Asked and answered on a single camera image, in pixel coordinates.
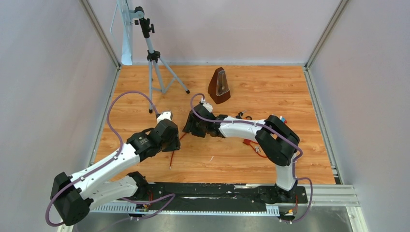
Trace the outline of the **black padlock keys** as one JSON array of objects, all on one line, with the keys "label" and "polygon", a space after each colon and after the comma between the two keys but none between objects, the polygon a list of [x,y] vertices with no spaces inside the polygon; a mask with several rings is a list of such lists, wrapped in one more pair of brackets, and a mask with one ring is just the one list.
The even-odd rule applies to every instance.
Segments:
[{"label": "black padlock keys", "polygon": [[235,116],[235,118],[237,118],[237,119],[242,119],[242,116],[244,115],[245,112],[246,112],[246,110],[239,112],[239,113]]}]

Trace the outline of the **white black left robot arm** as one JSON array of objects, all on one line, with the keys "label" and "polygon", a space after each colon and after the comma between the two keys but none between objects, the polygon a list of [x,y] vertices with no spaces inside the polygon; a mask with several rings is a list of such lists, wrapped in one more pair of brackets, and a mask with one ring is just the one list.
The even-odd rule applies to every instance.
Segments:
[{"label": "white black left robot arm", "polygon": [[54,226],[49,218],[52,206],[63,224],[71,226],[105,203],[129,197],[148,199],[148,182],[139,172],[128,173],[118,181],[111,178],[157,153],[179,149],[177,124],[162,119],[154,128],[133,134],[120,148],[92,166],[72,175],[59,173],[53,181],[46,222]]}]

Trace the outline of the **red cable lock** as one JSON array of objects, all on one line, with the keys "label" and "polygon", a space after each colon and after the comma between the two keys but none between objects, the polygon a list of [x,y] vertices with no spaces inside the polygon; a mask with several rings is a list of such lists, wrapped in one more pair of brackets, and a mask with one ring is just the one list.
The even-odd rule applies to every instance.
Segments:
[{"label": "red cable lock", "polygon": [[[179,138],[179,140],[183,139],[186,134],[187,134],[187,133],[183,133],[183,134],[181,135],[181,137]],[[173,159],[174,159],[174,154],[175,154],[175,150],[172,151],[172,154],[171,154],[170,163],[169,163],[169,170],[172,169],[172,163],[173,163]]]},{"label": "red cable lock", "polygon": [[243,144],[245,144],[245,145],[247,145],[247,146],[250,146],[251,148],[252,148],[252,150],[259,156],[259,157],[262,157],[262,158],[267,158],[267,156],[265,156],[265,155],[263,155],[262,153],[261,153],[261,149],[260,149],[260,147],[259,147],[259,144],[257,143],[257,142],[255,142],[255,141],[252,141],[252,140],[249,140],[249,139],[244,139],[243,140]]}]

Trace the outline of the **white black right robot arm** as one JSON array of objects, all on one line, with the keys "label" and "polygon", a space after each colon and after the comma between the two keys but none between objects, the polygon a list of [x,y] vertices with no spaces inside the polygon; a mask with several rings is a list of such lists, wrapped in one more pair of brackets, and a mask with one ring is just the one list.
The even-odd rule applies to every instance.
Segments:
[{"label": "white black right robot arm", "polygon": [[295,196],[293,159],[300,138],[279,117],[270,115],[267,119],[250,120],[228,115],[215,116],[212,106],[205,102],[191,109],[183,132],[197,137],[208,134],[212,137],[235,137],[257,143],[276,166],[278,199],[288,202]]}]

